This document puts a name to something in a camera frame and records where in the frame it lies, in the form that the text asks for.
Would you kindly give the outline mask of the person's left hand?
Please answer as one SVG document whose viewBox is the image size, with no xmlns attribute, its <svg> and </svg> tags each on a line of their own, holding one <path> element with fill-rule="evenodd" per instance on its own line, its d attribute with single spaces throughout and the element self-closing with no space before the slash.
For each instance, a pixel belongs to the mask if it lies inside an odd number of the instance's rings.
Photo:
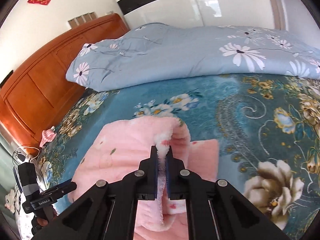
<svg viewBox="0 0 320 240">
<path fill-rule="evenodd" d="M 33 230 L 40 230 L 47 226 L 49 222 L 57 218 L 57 212 L 52 205 L 34 211 L 34 218 L 31 221 Z"/>
</svg>

